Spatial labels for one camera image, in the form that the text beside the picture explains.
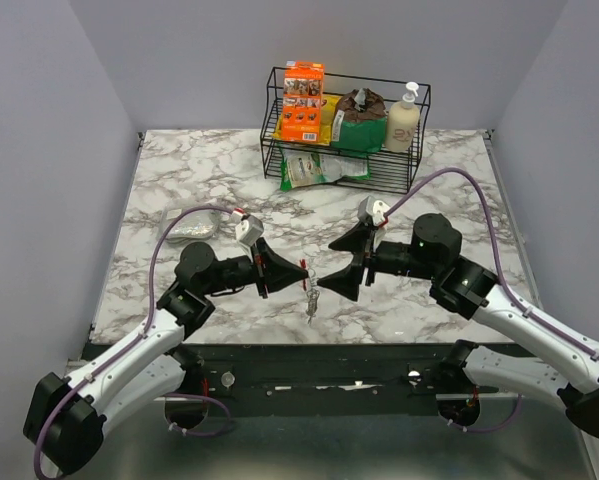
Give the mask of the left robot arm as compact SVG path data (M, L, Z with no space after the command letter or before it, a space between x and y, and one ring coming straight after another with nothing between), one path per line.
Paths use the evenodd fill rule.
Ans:
M138 327L96 359L67 377L49 373L35 386L24 422L34 446L33 470L45 478L43 460L62 477L83 468L106 435L144 404L162 396L193 393L199 368L177 360L175 349L199 330L215 310L215 296L256 287L260 297L307 279L298 264L258 239L247 255L217 259L204 242L186 246L174 269L175 280Z

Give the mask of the steel key organizer red handle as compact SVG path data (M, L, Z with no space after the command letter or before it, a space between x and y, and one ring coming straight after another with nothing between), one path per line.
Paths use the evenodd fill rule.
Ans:
M308 265L308 262L305 258L302 258L300 260L300 266L308 274L308 277L303 280L302 288L306 294L307 299L307 324L311 325L318 310L318 301L320 297L320 291L317 285L318 277L314 269Z

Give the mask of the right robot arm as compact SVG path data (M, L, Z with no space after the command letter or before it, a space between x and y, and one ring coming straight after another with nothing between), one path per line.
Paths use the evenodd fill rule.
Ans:
M462 235L441 214L415 220L409 243L378 241L380 230L360 221L330 244L352 253L343 270L319 279L320 287L351 301L378 273L427 280L445 310L498 331L530 352L528 358L458 341L439 366L448 390L487 386L540 399L599 439L599 341L556 320L505 285L491 270L461 254Z

